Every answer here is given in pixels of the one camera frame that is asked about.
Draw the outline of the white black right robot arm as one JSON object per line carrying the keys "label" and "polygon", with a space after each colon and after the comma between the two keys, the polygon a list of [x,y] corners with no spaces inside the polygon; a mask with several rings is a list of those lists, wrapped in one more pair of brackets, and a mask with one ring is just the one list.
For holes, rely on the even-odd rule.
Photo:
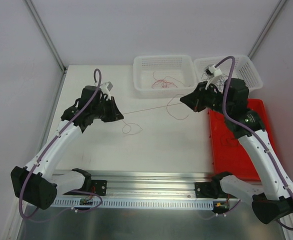
{"label": "white black right robot arm", "polygon": [[200,192],[214,199],[231,195],[250,205],[262,223],[279,222],[293,213],[293,182],[273,150],[260,115],[248,108],[248,96],[245,82],[232,78],[223,91],[204,81],[180,98],[194,112],[209,109],[223,114],[226,127],[248,154],[262,184],[255,187],[225,171],[213,176]]}

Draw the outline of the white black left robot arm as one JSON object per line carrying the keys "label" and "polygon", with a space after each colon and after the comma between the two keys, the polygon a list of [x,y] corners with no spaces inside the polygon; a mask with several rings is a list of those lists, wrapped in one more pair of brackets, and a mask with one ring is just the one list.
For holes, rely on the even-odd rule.
{"label": "white black left robot arm", "polygon": [[86,195],[92,190],[91,174],[79,168],[53,177],[53,173],[67,148],[81,136],[94,120],[104,123],[121,121],[124,116],[111,96],[113,85],[103,83],[100,87],[87,85],[80,98],[67,108],[52,138],[24,167],[11,171],[15,196],[19,202],[27,202],[41,210],[52,205],[57,196],[78,191]]}

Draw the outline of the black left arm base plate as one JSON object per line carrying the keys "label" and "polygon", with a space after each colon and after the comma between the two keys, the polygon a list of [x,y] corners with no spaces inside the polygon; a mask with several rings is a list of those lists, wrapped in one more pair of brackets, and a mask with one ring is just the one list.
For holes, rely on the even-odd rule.
{"label": "black left arm base plate", "polygon": [[99,196],[105,196],[107,193],[107,180],[91,180],[88,190],[91,193],[95,193]]}

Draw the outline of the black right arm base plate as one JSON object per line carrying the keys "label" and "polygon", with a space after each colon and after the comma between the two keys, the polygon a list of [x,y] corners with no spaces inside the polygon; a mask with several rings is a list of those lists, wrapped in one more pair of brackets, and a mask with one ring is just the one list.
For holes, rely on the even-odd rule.
{"label": "black right arm base plate", "polygon": [[217,186],[213,182],[195,182],[194,183],[194,191],[196,198],[211,198],[211,199],[219,199],[230,197],[231,199],[235,199],[236,197],[230,194],[227,194],[222,191],[220,186]]}

